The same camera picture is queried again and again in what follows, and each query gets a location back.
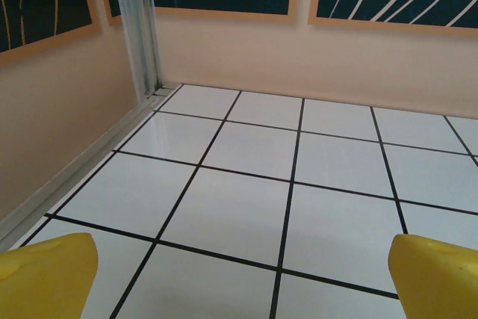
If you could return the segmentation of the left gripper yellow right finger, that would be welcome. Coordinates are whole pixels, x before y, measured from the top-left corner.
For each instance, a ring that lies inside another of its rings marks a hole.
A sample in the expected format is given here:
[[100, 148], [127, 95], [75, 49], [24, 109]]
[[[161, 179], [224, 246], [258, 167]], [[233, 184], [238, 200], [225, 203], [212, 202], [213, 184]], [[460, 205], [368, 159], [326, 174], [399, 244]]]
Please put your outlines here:
[[388, 269], [407, 319], [478, 319], [478, 250], [397, 235]]

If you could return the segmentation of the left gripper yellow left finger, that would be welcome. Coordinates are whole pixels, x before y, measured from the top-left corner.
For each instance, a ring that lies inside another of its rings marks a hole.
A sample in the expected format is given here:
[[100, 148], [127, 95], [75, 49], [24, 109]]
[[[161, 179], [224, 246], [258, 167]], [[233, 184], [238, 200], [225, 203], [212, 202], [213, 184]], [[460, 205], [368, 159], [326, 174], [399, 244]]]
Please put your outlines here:
[[81, 319], [98, 262], [89, 233], [0, 253], [0, 319]]

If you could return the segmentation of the aluminium side rail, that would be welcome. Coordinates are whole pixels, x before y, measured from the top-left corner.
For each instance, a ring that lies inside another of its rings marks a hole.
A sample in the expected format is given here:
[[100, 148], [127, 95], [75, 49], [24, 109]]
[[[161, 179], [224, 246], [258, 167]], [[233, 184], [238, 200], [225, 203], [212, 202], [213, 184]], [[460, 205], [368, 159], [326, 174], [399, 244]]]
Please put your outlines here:
[[124, 140], [126, 135], [140, 124], [149, 113], [163, 105], [177, 90], [180, 84], [169, 84], [153, 94], [142, 105], [129, 111], [117, 124], [109, 128], [80, 155], [45, 183], [5, 219], [0, 221], [0, 253], [11, 248], [13, 243], [26, 233], [26, 226], [32, 217], [39, 215], [47, 205], [54, 205], [74, 185], [93, 169], [103, 156]]

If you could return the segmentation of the aluminium corner post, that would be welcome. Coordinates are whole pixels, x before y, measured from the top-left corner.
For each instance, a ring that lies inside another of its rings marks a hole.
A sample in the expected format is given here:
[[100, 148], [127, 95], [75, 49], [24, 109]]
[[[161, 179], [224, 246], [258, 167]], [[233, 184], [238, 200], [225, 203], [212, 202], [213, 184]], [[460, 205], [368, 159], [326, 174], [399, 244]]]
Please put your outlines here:
[[144, 103], [163, 85], [154, 0], [118, 0], [134, 89]]

